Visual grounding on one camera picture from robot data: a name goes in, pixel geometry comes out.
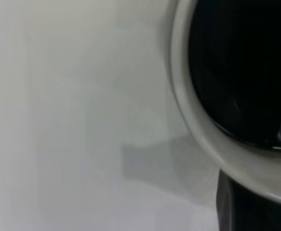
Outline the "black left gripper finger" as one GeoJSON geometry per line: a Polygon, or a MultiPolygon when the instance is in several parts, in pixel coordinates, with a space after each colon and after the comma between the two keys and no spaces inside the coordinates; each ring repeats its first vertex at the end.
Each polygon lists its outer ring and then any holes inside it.
{"type": "Polygon", "coordinates": [[[281,204],[244,188],[219,172],[216,210],[221,231],[281,231],[281,204]]]}

